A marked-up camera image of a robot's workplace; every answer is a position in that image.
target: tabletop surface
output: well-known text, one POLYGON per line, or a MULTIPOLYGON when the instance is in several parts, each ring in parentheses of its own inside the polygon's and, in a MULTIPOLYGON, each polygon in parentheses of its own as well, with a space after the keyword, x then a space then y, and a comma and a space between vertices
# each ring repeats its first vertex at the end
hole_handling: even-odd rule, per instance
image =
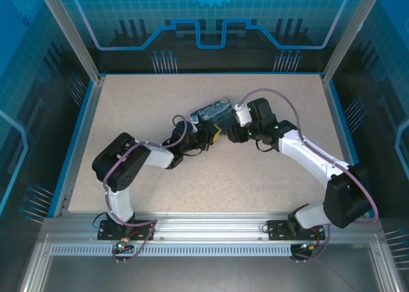
MULTIPOLYGON (((248 92, 273 88, 297 108, 303 134, 343 159, 319 75, 192 74, 107 75, 75 182, 71 212, 107 209, 104 190, 91 168, 94 158, 120 133, 161 143, 173 130, 172 117, 228 97, 237 104, 248 92)), ((289 105, 266 98, 277 119, 295 124, 289 105)), ((221 137, 198 157, 185 157, 173 170, 145 165, 130 186, 134 211, 292 211, 323 201, 325 189, 300 164, 276 151, 262 153, 254 141, 233 144, 221 137)))

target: enclosure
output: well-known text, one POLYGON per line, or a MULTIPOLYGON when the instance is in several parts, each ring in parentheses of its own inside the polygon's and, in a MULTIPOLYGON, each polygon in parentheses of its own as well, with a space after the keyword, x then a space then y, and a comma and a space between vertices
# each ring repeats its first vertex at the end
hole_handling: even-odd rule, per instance
POLYGON ((408 1, 0 0, 2 291, 406 291, 408 1), (116 265, 116 241, 98 240, 94 158, 122 132, 161 143, 173 115, 258 88, 367 168, 379 222, 325 228, 319 263, 297 265, 305 242, 263 226, 325 189, 292 159, 221 137, 173 170, 141 170, 130 201, 157 226, 116 265))

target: robotic arm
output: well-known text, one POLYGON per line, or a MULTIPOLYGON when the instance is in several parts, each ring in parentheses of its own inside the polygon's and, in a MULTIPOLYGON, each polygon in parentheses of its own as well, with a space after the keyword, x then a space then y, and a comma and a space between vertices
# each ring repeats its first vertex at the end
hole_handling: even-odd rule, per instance
MULTIPOLYGON (((301 206, 288 215, 288 227, 294 236, 306 229, 324 224, 344 228, 371 209, 371 204, 362 191, 340 168, 328 163, 305 144, 309 144, 322 155, 332 159, 368 186, 366 170, 360 165, 352 166, 334 158, 306 138, 301 139, 295 125, 286 120, 277 121, 267 100, 259 98, 247 104, 235 105, 233 114, 232 117, 235 118, 231 126, 226 129, 231 142, 262 141, 275 151, 297 161, 326 188, 323 203, 301 206)), ((191 150, 207 151, 220 136, 221 129, 217 125, 202 120, 196 121, 194 125, 195 127, 187 123, 185 136, 171 148, 138 146, 110 175, 107 180, 109 187, 107 195, 114 214, 122 222, 134 222, 128 186, 142 165, 173 169, 183 161, 185 153, 191 150)), ((176 142, 181 138, 183 131, 184 122, 179 122, 167 141, 176 142)), ((118 159, 135 144, 137 141, 126 133, 122 133, 110 143, 93 162, 92 168, 97 178, 103 181, 118 159)), ((111 220, 121 225, 112 216, 111 220)))

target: glass panel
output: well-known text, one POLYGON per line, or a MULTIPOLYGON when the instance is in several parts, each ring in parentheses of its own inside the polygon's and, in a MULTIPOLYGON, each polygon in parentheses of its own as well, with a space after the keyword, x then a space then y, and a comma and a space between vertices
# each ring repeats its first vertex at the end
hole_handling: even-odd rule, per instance
POLYGON ((0 0, 0 14, 0 282, 16 291, 89 78, 43 0, 0 0))
POLYGON ((333 78, 357 157, 370 170, 380 214, 406 218, 406 223, 409 216, 408 1, 376 2, 333 78))
POLYGON ((62 0, 105 73, 321 72, 360 0, 62 0))

